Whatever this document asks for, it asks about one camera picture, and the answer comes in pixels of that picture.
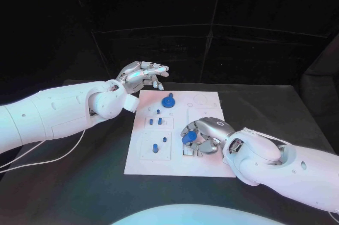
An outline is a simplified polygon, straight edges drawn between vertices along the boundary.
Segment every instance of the cable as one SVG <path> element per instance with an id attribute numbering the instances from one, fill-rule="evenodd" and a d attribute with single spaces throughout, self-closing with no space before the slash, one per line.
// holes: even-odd
<path id="1" fill-rule="evenodd" d="M 335 219 L 335 221 L 339 223 L 338 219 L 334 217 L 332 213 L 329 212 L 331 217 Z"/>
<path id="2" fill-rule="evenodd" d="M 19 160 L 31 151 L 34 151 L 44 143 L 42 141 L 31 150 L 28 150 L 18 158 L 15 158 L 6 165 L 12 164 L 16 160 Z"/>
<path id="3" fill-rule="evenodd" d="M 47 164 L 47 163 L 55 162 L 55 161 L 58 161 L 60 159 L 63 159 L 63 158 L 73 152 L 73 150 L 77 148 L 77 146 L 78 146 L 78 144 L 80 144 L 80 141 L 81 141 L 81 139 L 83 139 L 84 133 L 86 133 L 86 130 L 84 130 L 84 132 L 83 132 L 83 135 L 81 135 L 81 137 L 80 137 L 80 140 L 78 140 L 76 146 L 73 147 L 71 151 L 70 151 L 63 157 L 60 157 L 60 158 L 55 159 L 55 160 L 50 160 L 50 161 L 32 163 L 32 164 L 28 164 L 28 165 L 21 165 L 21 166 L 18 166 L 18 167 L 15 167 L 15 168 L 11 168 L 11 169 L 8 169 L 8 170 L 0 171 L 0 173 L 5 173 L 5 172 L 8 172 L 8 171 L 11 171 L 11 170 L 15 170 L 15 169 L 22 168 L 22 167 L 26 167 L 26 166 Z"/>

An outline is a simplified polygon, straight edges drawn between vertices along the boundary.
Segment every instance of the dark wall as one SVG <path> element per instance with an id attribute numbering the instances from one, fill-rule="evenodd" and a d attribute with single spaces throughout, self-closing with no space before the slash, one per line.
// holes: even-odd
<path id="1" fill-rule="evenodd" d="M 0 11 L 0 104 L 65 79 L 109 79 L 78 0 L 0 0 Z"/>
<path id="2" fill-rule="evenodd" d="M 171 66 L 168 81 L 295 84 L 339 29 L 338 0 L 81 0 L 106 64 Z"/>

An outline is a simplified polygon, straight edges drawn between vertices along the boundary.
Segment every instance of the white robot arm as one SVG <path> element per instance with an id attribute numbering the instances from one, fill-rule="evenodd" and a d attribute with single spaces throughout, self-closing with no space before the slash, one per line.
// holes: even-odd
<path id="1" fill-rule="evenodd" d="M 123 108 L 136 112 L 139 98 L 132 93 L 145 85 L 164 90 L 156 75 L 169 76 L 168 70 L 168 66 L 136 61 L 116 80 L 52 88 L 0 106 L 0 153 L 24 144 L 71 136 L 114 118 Z"/>
<path id="2" fill-rule="evenodd" d="M 250 129 L 241 131 L 217 118 L 201 118 L 182 131 L 200 132 L 204 143 L 187 146 L 202 153 L 217 153 L 239 179 L 252 186 L 272 187 L 283 196 L 339 213 L 339 156 L 299 147 Z"/>

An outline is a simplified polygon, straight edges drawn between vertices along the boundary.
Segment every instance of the black table surface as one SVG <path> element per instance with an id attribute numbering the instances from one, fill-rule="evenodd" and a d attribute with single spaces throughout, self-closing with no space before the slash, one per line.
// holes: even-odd
<path id="1" fill-rule="evenodd" d="M 247 127 L 299 146 L 334 152 L 292 86 L 165 83 L 165 88 L 218 91 L 226 121 L 236 129 Z M 337 224 L 328 212 L 237 178 L 125 175 L 133 123 L 135 113 L 123 110 L 87 130 L 63 160 L 6 173 L 0 224 L 106 225 L 148 208 L 179 203 L 239 209 L 288 225 Z M 58 158 L 80 136 L 47 141 L 12 167 Z M 25 145 L 19 154 L 32 146 Z"/>

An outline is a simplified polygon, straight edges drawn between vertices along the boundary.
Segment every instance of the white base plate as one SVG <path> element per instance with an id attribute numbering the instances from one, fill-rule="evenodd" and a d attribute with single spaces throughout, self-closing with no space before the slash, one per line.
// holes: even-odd
<path id="1" fill-rule="evenodd" d="M 169 93 L 174 93 L 174 108 L 162 106 Z M 230 166 L 223 163 L 223 149 L 214 155 L 201 155 L 182 144 L 181 137 L 185 126 L 200 118 L 224 120 L 218 92 L 142 90 L 139 98 L 125 174 L 236 177 Z"/>

